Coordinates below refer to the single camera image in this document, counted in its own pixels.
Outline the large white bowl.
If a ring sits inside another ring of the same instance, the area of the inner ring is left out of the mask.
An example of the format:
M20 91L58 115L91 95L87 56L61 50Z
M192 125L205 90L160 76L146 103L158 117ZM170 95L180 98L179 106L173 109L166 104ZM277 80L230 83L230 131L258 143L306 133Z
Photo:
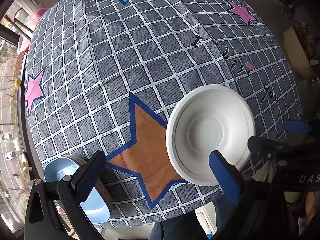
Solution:
M238 170L247 163L248 139L255 123L247 102L222 85L205 85L185 95L172 111L166 129L166 148L175 171L200 186L217 185L209 155L218 150Z

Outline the red plastic bucket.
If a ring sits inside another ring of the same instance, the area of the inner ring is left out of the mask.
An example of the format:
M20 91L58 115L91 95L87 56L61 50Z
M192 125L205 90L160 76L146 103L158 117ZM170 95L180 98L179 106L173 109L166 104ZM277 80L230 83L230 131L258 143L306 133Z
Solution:
M31 38L29 36L25 37L24 35L20 35L17 46L17 54L27 53L29 50Z

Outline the blue square plate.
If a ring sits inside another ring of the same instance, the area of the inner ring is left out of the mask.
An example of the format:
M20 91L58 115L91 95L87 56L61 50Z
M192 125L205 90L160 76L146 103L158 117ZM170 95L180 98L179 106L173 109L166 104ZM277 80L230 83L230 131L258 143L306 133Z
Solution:
M71 155L56 158L44 168L44 179L46 182L60 181L66 175L72 176L84 164L84 160ZM111 203L99 184L100 182L98 181L87 200L80 203L81 208L92 224L107 222L111 214Z

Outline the pink plastic basin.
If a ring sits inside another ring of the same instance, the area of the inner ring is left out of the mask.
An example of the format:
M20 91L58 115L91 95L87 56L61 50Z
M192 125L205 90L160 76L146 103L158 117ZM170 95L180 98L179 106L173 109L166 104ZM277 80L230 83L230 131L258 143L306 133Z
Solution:
M31 30L35 29L35 26L37 25L37 22L40 20L40 18L43 16L45 12L47 12L49 8L42 7L36 9L31 15L27 18L27 27Z

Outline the grey checked star tablecloth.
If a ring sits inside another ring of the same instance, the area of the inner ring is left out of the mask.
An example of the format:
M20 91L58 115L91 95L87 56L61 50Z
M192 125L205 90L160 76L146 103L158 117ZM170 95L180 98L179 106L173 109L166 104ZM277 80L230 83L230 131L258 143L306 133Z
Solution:
M25 73L39 91L26 111L42 165L128 144L130 94L167 121L189 91L224 85L256 134L279 141L302 111L278 41L245 0L60 0L36 26Z

